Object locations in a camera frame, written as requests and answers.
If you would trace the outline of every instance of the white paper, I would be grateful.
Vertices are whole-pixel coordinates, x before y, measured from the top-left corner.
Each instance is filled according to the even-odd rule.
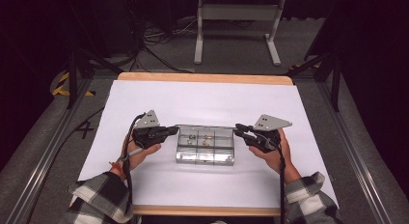
[[[154,110],[162,126],[253,125],[261,114],[293,123],[285,128],[302,176],[321,172],[322,190],[336,196],[295,86],[232,83],[115,81],[79,180],[110,168],[133,119]],[[234,136],[234,165],[176,163],[177,135],[131,172],[137,205],[278,208],[279,175]]]

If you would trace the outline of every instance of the plaid sleeve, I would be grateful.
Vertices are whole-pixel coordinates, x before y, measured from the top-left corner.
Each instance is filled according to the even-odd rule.
[[[103,173],[68,188],[77,196],[60,223],[124,223],[132,218],[128,190],[113,173]]]
[[[325,177],[319,172],[286,186],[290,223],[342,223],[337,205],[321,191]]]

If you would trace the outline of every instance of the gray carpet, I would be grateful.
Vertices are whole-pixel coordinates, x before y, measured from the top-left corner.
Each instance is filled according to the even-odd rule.
[[[262,37],[266,33],[265,30],[270,28],[270,24],[262,22],[255,22],[246,28],[231,23],[208,23],[204,29],[203,63],[199,66],[193,63],[196,41],[193,33],[179,36],[165,44],[150,46],[150,49],[176,68],[194,69],[199,73],[278,74],[286,72],[291,65],[303,63],[304,54],[322,21],[293,19],[283,20],[280,23],[275,40],[282,60],[280,67],[273,66]],[[131,63],[123,66],[124,70],[130,70],[130,68]],[[147,52],[141,52],[131,70],[143,71],[144,69],[172,71]],[[306,71],[303,75],[308,76],[311,73]],[[60,76],[61,74],[56,75],[56,81]],[[103,107],[114,77],[112,73],[104,70],[96,74],[89,88],[90,91],[96,91],[96,94],[93,97],[83,98],[80,109],[74,115],[68,130],[75,129],[88,116]],[[345,153],[339,130],[334,124],[330,110],[325,105],[325,98],[318,91],[317,84],[312,79],[301,78],[294,78],[294,82],[306,108],[324,163],[332,176],[332,179],[326,182],[331,181],[333,184],[340,203],[342,220],[352,224],[376,223],[366,194]],[[54,98],[1,172],[0,223],[6,223],[19,194],[62,119],[67,105],[68,97]],[[393,222],[409,223],[408,201],[368,137],[343,81],[340,110],[350,138],[363,157]],[[56,223],[68,207],[71,196],[65,192],[67,184],[75,182],[81,171],[93,143],[100,115],[101,113],[98,113],[90,119],[90,128],[93,128],[93,131],[88,132],[85,138],[83,138],[83,132],[75,131],[59,152],[29,223]]]

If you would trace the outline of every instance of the hand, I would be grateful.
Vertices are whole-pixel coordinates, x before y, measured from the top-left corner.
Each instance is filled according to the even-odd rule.
[[[281,139],[280,145],[282,148],[283,157],[286,162],[286,169],[285,169],[286,183],[290,183],[290,182],[300,179],[301,176],[298,173],[295,166],[291,162],[291,152],[290,152],[289,144],[288,144],[288,141],[286,140],[286,135],[284,134],[284,131],[281,128],[279,128],[278,131],[280,133],[280,139]],[[264,159],[270,168],[272,168],[275,172],[280,174],[281,160],[280,160],[280,154],[278,150],[272,151],[267,154],[263,153],[262,151],[260,151],[258,148],[254,146],[251,146],[249,150],[255,156]]]
[[[160,144],[155,144],[145,150],[142,150],[140,153],[131,156],[129,158],[129,169],[135,169],[145,160],[148,155],[156,153],[160,148]],[[131,153],[132,151],[137,149],[140,149],[140,147],[137,146],[133,140],[130,140],[130,143],[128,144],[128,152]]]
[[[129,138],[129,142],[126,142],[126,140],[128,139],[127,137],[128,136],[126,135],[125,139],[123,140],[123,149],[121,150],[121,157],[123,157],[123,150],[126,145],[128,153],[132,153],[133,151],[140,149],[140,147],[135,144],[132,138]],[[145,158],[148,155],[156,153],[160,148],[161,148],[160,144],[155,144],[133,156],[130,156],[129,170],[135,169],[139,164],[141,164],[145,160]],[[120,160],[118,163],[120,164],[121,168],[123,168],[123,161]],[[124,174],[119,169],[112,167],[110,172],[118,175],[122,179],[122,181],[124,181]]]

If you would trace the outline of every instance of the metal frame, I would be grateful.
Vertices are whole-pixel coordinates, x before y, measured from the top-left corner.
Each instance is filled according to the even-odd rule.
[[[33,171],[30,180],[27,182],[23,192],[14,205],[12,212],[9,215],[6,223],[20,223],[21,219],[26,216],[27,211],[34,205],[36,199],[40,195],[42,185],[45,183],[46,175],[51,168],[54,157],[57,155],[60,146],[64,140],[64,134],[72,120],[78,106],[86,94],[92,80],[84,79],[79,88],[79,98],[75,101],[70,109],[67,109],[60,124],[54,132],[44,154]]]
[[[343,140],[343,146],[346,152],[346,155],[351,162],[351,166],[357,176],[357,179],[367,197],[368,203],[372,212],[378,223],[394,223],[392,218],[388,215],[380,196],[379,191],[376,188],[375,182],[373,181],[372,175],[369,172],[368,167],[366,166],[361,155],[356,150],[354,144],[349,138],[347,128],[343,122],[341,114],[337,111],[334,111],[332,108],[332,99],[330,97],[330,92],[326,87],[324,82],[316,83],[318,90],[321,95],[324,97],[327,108],[330,111],[334,123],[337,125],[337,128],[341,134]]]
[[[280,17],[283,12],[285,0],[280,0],[279,5],[221,5],[204,4],[203,0],[198,3],[198,37],[196,39],[195,64],[202,63],[204,33],[204,19],[230,19],[230,20],[264,20],[273,21],[273,27],[269,34],[265,34],[274,66],[281,64],[277,48],[274,44],[274,37],[277,33]]]

